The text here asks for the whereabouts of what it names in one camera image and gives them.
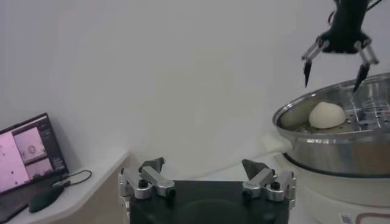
laptop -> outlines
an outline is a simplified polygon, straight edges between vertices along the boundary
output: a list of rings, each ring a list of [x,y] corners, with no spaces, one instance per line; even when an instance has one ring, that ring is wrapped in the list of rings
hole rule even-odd
[[[0,223],[68,173],[47,113],[0,131]]]

laptop screen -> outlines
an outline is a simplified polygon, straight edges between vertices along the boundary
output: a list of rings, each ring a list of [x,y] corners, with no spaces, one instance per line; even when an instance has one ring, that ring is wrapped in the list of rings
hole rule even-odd
[[[0,194],[65,172],[68,169],[47,114],[0,131]]]

screw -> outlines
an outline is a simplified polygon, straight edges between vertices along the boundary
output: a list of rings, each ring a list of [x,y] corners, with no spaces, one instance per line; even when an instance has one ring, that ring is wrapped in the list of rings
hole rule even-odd
[[[272,190],[279,190],[280,189],[280,183],[276,182],[276,181],[272,182],[271,183],[271,189]]]
[[[148,184],[147,180],[142,179],[142,180],[138,181],[138,187],[139,188],[146,188],[147,184]]]

robotic arm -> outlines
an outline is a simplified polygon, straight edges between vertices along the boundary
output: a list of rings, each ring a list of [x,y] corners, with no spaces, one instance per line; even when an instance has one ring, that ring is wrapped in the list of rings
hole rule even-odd
[[[302,55],[302,60],[305,62],[303,69],[305,86],[307,86],[309,81],[312,61],[320,52],[339,54],[359,53],[363,62],[353,89],[353,92],[355,92],[360,86],[360,83],[366,79],[370,65],[379,63],[371,47],[372,40],[361,31],[361,25],[366,12],[382,0],[334,1],[337,10],[334,13],[331,28],[319,35],[315,43]]]

stainless steel pot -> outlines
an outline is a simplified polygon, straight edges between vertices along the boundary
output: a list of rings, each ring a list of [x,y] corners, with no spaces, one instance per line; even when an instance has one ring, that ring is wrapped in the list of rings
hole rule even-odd
[[[293,148],[284,156],[313,172],[357,178],[390,177],[390,73],[375,75],[353,94],[354,80],[306,94],[279,109],[273,123]],[[346,111],[344,124],[320,130],[308,117],[319,102]]]

